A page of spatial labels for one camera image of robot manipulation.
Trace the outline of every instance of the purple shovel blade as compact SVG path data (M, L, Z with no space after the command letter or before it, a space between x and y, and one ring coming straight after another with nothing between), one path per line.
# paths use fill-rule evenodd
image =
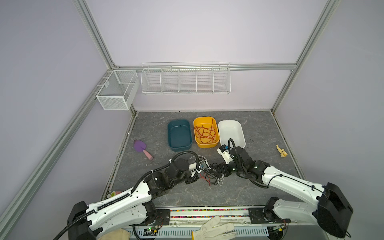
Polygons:
M142 152L143 150L145 150L147 145L145 145L143 141L135 140L133 141L133 147L135 148L136 152Z

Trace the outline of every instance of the pink toy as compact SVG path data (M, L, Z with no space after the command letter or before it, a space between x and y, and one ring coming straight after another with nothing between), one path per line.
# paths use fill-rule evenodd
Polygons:
M153 157L151 154L149 154L149 152L147 152L145 150L145 148L147 147L147 145L143 142L143 141L140 141L140 140L135 140L133 141L133 147L134 149L136 150L136 152L144 152L145 156L147 156L147 158L149 160L152 160Z

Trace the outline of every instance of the white plastic tray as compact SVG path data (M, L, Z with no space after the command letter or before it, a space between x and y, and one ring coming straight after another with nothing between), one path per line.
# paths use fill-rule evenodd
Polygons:
M220 145L228 145L228 139L232 138L236 146L245 147L245 138L241 124L235 120L223 120L218 123Z

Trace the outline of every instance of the gray table surface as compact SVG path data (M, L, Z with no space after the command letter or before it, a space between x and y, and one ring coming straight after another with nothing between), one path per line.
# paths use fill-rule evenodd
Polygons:
M242 125L246 141L245 150L253 160L263 160L276 168L298 176L290 156L282 158L276 144L286 148L280 132L270 112L139 112L127 148L115 176L113 191L131 188L145 172L163 166L176 154L168 146L167 125L176 119L187 119L193 131L193 120L197 117L211 116L219 123L221 120L236 120ZM217 147L199 148L192 135L191 151L207 158L209 163L221 163L223 158L217 153ZM144 153L136 152L133 141L139 139L147 144L146 150L154 159L150 161ZM294 196L274 187L262 189L247 179L236 175L226 177L223 185L211 185L204 179L186 185L180 183L164 196L153 200L157 207L171 206L215 206L215 205L265 205L271 197L288 201L299 201Z

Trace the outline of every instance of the wire basket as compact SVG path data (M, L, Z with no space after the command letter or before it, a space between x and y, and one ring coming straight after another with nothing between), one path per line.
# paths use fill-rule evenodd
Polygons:
M139 85L136 71L113 70L96 97L105 110L129 110Z
M146 67L141 75L144 94L230 93L229 64Z

